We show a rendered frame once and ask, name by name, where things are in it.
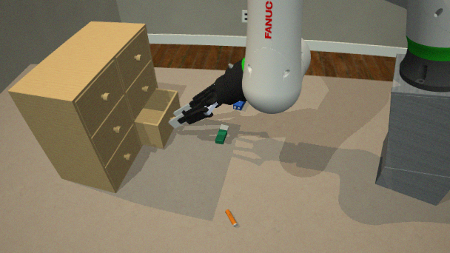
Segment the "brown wooden drawer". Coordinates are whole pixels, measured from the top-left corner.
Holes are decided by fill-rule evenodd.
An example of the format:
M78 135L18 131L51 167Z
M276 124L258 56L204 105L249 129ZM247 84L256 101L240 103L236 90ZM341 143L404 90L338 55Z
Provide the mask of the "brown wooden drawer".
M133 119L135 119L155 87L155 76L152 64L149 61L126 91Z
M75 101L90 135L123 92L116 65L111 61Z
M131 123L132 118L123 95L91 137L103 165L106 164Z
M144 59L144 60L143 60ZM116 61L124 89L150 59L147 35L142 30L117 56ZM140 61L140 62L139 62Z
M180 108L175 90L156 88L135 120L141 144L163 149L174 129L168 122Z
M140 147L135 127L132 125L105 166L115 189L118 188Z

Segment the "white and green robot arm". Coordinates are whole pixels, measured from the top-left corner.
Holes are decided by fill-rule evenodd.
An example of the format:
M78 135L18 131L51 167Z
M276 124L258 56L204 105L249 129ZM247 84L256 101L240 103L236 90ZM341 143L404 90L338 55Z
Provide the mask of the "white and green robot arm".
M450 92L450 0L385 1L407 9L400 77L421 90ZM302 18L303 0L247 0L245 58L225 71L234 97L267 114L294 105L311 61Z

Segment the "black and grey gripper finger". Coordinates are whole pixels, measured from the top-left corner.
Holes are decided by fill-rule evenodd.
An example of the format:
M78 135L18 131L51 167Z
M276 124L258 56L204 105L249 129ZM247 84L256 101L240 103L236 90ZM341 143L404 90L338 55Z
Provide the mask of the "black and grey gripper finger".
M184 110L185 112L191 108L193 108L195 105L201 103L201 100L205 97L208 96L208 94L210 94L211 92L215 91L215 83L213 83L212 85L210 85L209 87L207 87L205 90L203 90L202 92L198 93L195 97L193 97L193 101L190 101L189 104L186 104L185 106L183 106L182 108L174 111L174 115L178 116L181 114L181 112Z
M182 124L185 124L186 122L188 124L193 124L202 119L211 118L213 116L212 111L218 105L218 103L215 102L213 105L208 106L205 101L209 100L213 96L214 93L211 92L207 97L201 100L201 103L197 104L186 112L183 110L180 115L174 117L168 123L174 128L177 128Z

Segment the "small tan wooden chest of drawers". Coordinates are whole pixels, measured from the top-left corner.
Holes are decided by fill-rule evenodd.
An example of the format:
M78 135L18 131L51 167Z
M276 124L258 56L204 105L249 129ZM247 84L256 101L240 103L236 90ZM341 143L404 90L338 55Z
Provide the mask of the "small tan wooden chest of drawers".
M142 148L135 120L155 89L158 89L148 35L150 59L143 68L150 61L156 87L135 119L132 116L126 91L143 68L124 89L116 61L116 56L142 30L147 35L146 24L91 21L8 90L19 112L61 179L116 193ZM124 92L90 135L75 101L111 61L114 61L116 65ZM130 127L105 165L103 165L91 137L123 95L132 118L130 127L134 125L141 147L118 188L115 189L105 166Z

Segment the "green and white eraser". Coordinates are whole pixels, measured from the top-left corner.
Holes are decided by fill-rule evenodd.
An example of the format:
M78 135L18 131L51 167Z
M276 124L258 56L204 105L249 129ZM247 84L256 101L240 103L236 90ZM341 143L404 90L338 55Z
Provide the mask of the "green and white eraser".
M225 141L226 135L228 133L228 130L229 130L229 126L221 125L221 127L220 127L220 129L218 131L217 137L215 139L215 143L216 144L224 144L224 141Z

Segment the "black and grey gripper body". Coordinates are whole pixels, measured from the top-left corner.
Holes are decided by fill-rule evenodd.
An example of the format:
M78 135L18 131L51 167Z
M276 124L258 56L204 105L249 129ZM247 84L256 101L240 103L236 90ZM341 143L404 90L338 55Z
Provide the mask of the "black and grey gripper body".
M214 96L205 101L208 106L217 102L218 105L215 108L218 108L222 104L233 105L239 102L239 100L229 91L225 81L225 74L216 79L215 91L213 93Z

